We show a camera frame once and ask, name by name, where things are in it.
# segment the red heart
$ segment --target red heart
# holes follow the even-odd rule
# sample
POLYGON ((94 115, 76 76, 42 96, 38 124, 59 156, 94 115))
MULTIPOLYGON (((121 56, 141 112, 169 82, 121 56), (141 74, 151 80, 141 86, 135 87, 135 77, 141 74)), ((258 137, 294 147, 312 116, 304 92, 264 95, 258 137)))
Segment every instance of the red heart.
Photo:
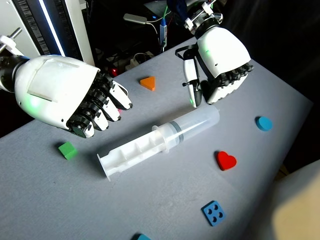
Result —
POLYGON ((222 171, 231 169, 237 164, 237 159, 234 156, 228 155, 225 151, 220 151, 216 156, 216 160, 222 171))

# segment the white light strip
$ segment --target white light strip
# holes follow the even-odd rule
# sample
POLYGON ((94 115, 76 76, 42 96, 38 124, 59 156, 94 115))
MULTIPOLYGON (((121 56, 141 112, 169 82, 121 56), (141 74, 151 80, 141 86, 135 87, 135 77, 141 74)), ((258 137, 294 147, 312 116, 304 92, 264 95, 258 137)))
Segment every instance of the white light strip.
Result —
POLYGON ((58 38, 58 36, 57 36, 56 30, 55 30, 55 28, 54 28, 54 25, 52 24, 52 21, 51 21, 51 19, 50 19, 49 14, 48 14, 46 5, 45 5, 45 3, 44 3, 44 0, 39 0, 39 3, 40 3, 40 5, 41 5, 42 11, 43 11, 43 13, 44 13, 45 19, 46 19, 47 23, 49 24, 51 33, 52 33, 52 35, 53 35, 53 37, 54 37, 54 40, 55 40, 56 45, 58 46, 58 49, 59 49, 59 51, 60 51, 60 54, 61 54, 61 56, 65 57, 65 56, 66 56, 66 55, 65 55, 65 52, 64 52, 64 50, 62 49, 62 46, 61 46, 61 44, 60 44, 60 41, 59 41, 59 38, 58 38))

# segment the black strap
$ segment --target black strap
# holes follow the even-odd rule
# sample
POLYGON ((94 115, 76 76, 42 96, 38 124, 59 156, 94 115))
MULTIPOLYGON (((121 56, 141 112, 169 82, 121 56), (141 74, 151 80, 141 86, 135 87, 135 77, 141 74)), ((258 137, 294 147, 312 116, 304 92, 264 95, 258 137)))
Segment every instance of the black strap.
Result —
POLYGON ((184 51, 184 50, 189 50, 189 49, 197 49, 198 48, 198 45, 197 44, 193 44, 193 45, 189 45, 189 46, 184 46, 184 47, 181 47, 181 48, 178 48, 177 50, 175 50, 175 55, 182 59, 182 60, 185 60, 183 56, 181 56, 181 54, 179 54, 180 52, 184 51))

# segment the red object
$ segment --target red object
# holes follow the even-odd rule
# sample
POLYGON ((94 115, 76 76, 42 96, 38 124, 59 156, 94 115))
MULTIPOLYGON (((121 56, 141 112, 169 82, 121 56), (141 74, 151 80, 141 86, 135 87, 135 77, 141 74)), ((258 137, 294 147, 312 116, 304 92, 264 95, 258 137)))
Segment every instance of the red object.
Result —
POLYGON ((116 77, 119 75, 118 68, 115 68, 115 67, 110 67, 108 69, 108 72, 111 75, 111 77, 116 77))
POLYGON ((216 161, 222 171, 233 168, 237 164, 234 156, 228 155, 225 151, 220 151, 216 156, 216 161))

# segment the blue square block with dots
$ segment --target blue square block with dots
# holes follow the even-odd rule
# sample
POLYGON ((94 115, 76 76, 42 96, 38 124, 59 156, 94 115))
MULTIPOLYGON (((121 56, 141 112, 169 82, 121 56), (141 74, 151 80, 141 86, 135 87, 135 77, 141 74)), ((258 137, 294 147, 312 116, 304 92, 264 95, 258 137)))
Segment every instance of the blue square block with dots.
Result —
POLYGON ((226 217, 225 212, 217 201, 209 202, 202 207, 201 210, 213 227, 218 225, 226 217))

